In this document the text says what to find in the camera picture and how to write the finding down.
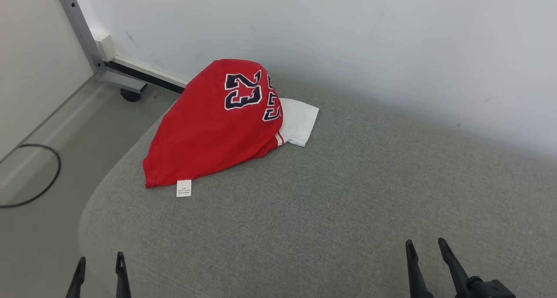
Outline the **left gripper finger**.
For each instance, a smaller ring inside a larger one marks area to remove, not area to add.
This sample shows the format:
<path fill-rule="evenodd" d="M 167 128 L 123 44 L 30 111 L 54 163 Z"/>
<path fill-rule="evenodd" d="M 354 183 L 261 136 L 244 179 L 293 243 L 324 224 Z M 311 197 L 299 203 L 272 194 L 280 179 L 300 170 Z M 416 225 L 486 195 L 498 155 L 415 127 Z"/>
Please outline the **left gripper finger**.
<path fill-rule="evenodd" d="M 76 270 L 65 298 L 81 298 L 81 286 L 85 282 L 86 258 L 78 260 Z"/>
<path fill-rule="evenodd" d="M 117 292 L 116 298 L 131 298 L 131 287 L 127 273 L 127 266 L 123 252 L 117 253 L 117 264 L 115 268 L 117 274 Z"/>

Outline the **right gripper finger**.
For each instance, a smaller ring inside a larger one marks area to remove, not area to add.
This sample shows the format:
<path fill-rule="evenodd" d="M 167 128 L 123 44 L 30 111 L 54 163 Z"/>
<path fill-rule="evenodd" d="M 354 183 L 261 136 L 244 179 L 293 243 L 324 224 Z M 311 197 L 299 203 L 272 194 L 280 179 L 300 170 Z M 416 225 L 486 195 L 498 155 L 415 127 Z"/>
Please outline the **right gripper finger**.
<path fill-rule="evenodd" d="M 406 241 L 406 265 L 409 280 L 410 298 L 433 298 L 427 288 L 423 275 L 419 268 L 419 258 L 413 242 Z"/>
<path fill-rule="evenodd" d="M 468 275 L 457 260 L 451 247 L 444 238 L 438 239 L 438 245 L 443 261 L 447 264 L 451 273 L 452 282 L 456 291 L 455 298 L 471 298 L 471 292 L 467 287 Z"/>

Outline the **red basketball jersey number 23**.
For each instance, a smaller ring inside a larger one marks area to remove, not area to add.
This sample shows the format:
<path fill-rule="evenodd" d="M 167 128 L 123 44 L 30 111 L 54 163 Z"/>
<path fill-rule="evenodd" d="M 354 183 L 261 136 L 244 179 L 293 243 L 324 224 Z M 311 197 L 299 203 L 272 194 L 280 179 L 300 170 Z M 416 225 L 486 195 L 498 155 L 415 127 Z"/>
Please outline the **red basketball jersey number 23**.
<path fill-rule="evenodd" d="M 162 117 L 143 160 L 145 187 L 177 185 L 191 194 L 191 181 L 291 143 L 304 147 L 319 108 L 280 98 L 266 68 L 250 60 L 211 62 Z"/>

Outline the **black baseboard strip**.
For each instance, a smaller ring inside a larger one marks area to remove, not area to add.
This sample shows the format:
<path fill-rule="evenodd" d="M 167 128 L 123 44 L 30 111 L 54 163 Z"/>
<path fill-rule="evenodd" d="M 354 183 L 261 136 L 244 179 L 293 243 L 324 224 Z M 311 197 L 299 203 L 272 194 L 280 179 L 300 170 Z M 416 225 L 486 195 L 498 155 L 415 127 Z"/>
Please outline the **black baseboard strip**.
<path fill-rule="evenodd" d="M 151 74 L 147 74 L 145 72 L 141 72 L 139 70 L 124 66 L 122 64 L 113 62 L 113 61 L 109 61 L 109 62 L 104 62 L 105 66 L 107 66 L 108 68 L 115 70 L 116 72 L 119 72 L 120 74 L 129 76 L 131 78 L 135 78 L 144 82 L 147 82 L 148 84 L 153 84 L 156 86 L 159 86 L 161 88 L 167 89 L 167 90 L 171 90 L 172 92 L 178 93 L 178 94 L 182 94 L 187 86 L 187 84 L 174 84 L 173 82 L 170 82 L 168 80 L 163 80 L 163 78 L 158 77 L 158 76 L 153 76 Z"/>

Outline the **grey metal frame leg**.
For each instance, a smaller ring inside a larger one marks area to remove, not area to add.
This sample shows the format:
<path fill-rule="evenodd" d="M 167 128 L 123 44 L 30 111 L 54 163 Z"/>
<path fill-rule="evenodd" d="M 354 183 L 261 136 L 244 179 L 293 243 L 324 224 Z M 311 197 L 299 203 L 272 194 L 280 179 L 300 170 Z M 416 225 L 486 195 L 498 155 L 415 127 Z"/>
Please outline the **grey metal frame leg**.
<path fill-rule="evenodd" d="M 92 68 L 95 80 L 142 94 L 148 85 L 147 82 L 120 74 L 105 66 L 77 0 L 60 0 L 60 2 Z"/>

